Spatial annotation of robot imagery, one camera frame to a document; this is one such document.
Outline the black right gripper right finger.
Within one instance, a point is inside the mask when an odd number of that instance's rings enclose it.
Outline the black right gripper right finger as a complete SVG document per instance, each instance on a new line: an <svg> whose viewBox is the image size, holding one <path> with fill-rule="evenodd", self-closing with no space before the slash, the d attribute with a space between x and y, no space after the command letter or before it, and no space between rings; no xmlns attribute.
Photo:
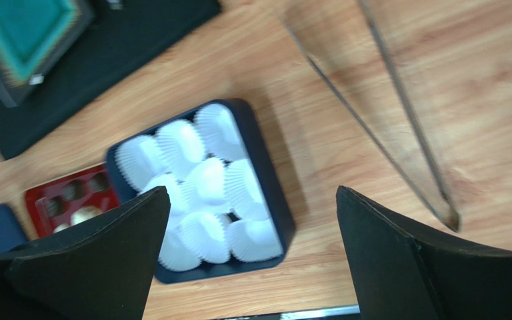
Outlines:
<svg viewBox="0 0 512 320"><path fill-rule="evenodd" d="M434 229L340 186L337 218L364 319L512 319L512 251Z"/></svg>

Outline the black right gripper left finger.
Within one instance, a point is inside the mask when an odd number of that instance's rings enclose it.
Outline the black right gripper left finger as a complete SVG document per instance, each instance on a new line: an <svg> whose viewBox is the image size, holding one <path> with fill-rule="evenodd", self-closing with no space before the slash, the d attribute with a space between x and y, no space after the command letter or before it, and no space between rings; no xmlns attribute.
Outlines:
<svg viewBox="0 0 512 320"><path fill-rule="evenodd" d="M141 319L169 209L156 187L0 253L0 319Z"/></svg>

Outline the metal serving tongs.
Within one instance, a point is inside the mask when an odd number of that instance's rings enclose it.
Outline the metal serving tongs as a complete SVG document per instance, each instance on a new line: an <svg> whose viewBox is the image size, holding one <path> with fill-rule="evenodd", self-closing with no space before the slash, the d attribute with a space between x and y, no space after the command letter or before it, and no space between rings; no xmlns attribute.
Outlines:
<svg viewBox="0 0 512 320"><path fill-rule="evenodd" d="M316 61L321 56L319 50L323 48L325 36L312 35L305 30L310 21L309 15L302 12L296 2L290 2L289 8L281 16L281 22L311 68L420 202L446 228L458 233L462 226L461 214L451 198L451 191L405 90L370 3L359 1L358 6L397 97L389 105L370 103L363 94L356 94L351 100L344 96L334 83L334 76Z"/></svg>

